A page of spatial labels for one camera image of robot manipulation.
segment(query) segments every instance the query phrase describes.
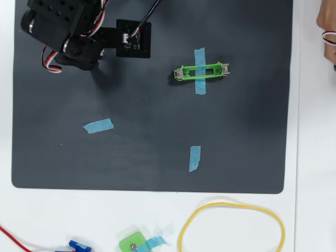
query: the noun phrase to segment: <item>yellow wire loop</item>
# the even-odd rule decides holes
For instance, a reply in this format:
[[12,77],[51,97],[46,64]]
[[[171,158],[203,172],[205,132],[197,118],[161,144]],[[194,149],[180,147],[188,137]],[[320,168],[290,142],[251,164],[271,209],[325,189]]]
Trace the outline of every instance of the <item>yellow wire loop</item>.
[[261,207],[257,207],[257,206],[249,206],[249,205],[238,205],[238,204],[232,204],[232,203],[226,203],[226,202],[217,202],[217,203],[211,203],[211,204],[207,204],[207,205],[204,205],[202,207],[200,207],[199,209],[197,209],[193,215],[189,218],[189,220],[187,221],[187,223],[184,225],[181,233],[180,233],[180,236],[179,236],[179,243],[178,243],[178,250],[180,252],[182,252],[182,238],[183,238],[183,235],[186,231],[186,229],[188,228],[189,224],[191,223],[191,221],[195,218],[195,216],[200,212],[202,211],[203,209],[206,209],[206,208],[209,208],[209,207],[214,207],[214,206],[225,206],[225,207],[234,207],[234,208],[244,208],[244,209],[252,209],[252,210],[256,210],[256,211],[260,211],[260,212],[263,212],[265,214],[268,214],[270,216],[272,216],[274,219],[276,219],[278,221],[278,223],[280,224],[281,226],[281,242],[280,242],[280,245],[277,249],[277,252],[280,252],[282,250],[282,247],[284,246],[284,243],[285,243],[285,236],[286,236],[286,231],[285,231],[285,227],[284,227],[284,224],[282,223],[282,221],[280,220],[280,218],[273,212],[267,210],[267,209],[264,209],[264,208],[261,208]]

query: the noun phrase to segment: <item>green plastic part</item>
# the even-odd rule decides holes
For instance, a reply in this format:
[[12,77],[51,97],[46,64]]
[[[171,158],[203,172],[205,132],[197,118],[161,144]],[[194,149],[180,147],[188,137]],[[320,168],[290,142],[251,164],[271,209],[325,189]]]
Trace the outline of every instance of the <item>green plastic part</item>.
[[135,234],[127,237],[126,239],[119,242],[119,248],[122,252],[132,252],[132,248],[134,245],[136,248],[139,248],[142,245],[146,244],[146,240],[140,232],[136,232]]
[[208,78],[217,78],[223,77],[230,74],[228,71],[229,64],[216,63],[212,65],[205,66],[205,75],[195,76],[196,67],[184,67],[177,68],[174,71],[175,80],[196,80],[196,79],[208,79]]

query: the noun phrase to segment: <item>human hand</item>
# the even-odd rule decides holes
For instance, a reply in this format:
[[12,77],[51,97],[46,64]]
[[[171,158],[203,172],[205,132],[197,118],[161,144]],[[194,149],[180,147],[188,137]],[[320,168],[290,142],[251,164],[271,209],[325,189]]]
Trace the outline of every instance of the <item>human hand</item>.
[[[336,0],[322,0],[317,25],[326,31],[336,32]],[[336,43],[336,35],[326,35],[325,37]],[[325,43],[324,57],[336,65],[336,46]]]

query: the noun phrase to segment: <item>blue painter's tape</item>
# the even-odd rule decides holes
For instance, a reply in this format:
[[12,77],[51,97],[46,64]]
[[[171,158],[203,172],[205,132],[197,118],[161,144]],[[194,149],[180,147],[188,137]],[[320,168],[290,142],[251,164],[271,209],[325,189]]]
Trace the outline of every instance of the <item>blue painter's tape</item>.
[[201,147],[200,146],[190,147],[189,172],[193,172],[197,169],[200,159],[201,159]]
[[166,241],[161,237],[154,237],[146,241],[146,243],[139,248],[136,248],[135,252],[150,252],[151,249],[166,244]]
[[100,131],[113,129],[113,124],[111,122],[111,119],[105,119],[98,122],[86,124],[83,128],[86,129],[89,134],[93,134]]
[[[201,76],[205,75],[205,49],[202,48],[200,50],[195,50],[195,76]],[[195,91],[196,94],[205,95],[206,89],[205,89],[205,79],[196,79],[195,80]]]

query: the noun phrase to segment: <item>white table surface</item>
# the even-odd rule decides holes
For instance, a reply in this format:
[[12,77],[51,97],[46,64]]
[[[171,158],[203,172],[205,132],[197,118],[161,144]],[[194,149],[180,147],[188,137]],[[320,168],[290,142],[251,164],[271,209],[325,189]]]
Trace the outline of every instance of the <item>white table surface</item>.
[[[321,30],[315,22],[319,4],[317,0],[304,0],[303,3],[294,0],[285,188],[277,195],[258,195],[13,187],[15,3],[3,1],[0,15],[0,225],[26,244],[34,245],[29,247],[32,250],[66,250],[69,240],[76,239],[97,252],[119,251],[118,242],[140,230],[146,238],[162,235],[169,243],[154,252],[177,251],[181,228],[197,207],[216,201],[241,202],[263,206],[279,215],[286,227],[282,251],[295,248],[296,251],[336,251],[336,217],[332,208],[336,206],[336,185],[333,184],[336,179],[333,155],[336,148],[336,73],[323,58]],[[190,225],[184,251],[271,252],[279,241],[280,228],[267,215],[216,208],[201,213]],[[21,251],[3,234],[0,234],[0,248]]]
[[304,0],[301,29],[297,251],[336,251],[336,72],[316,25],[321,1]]

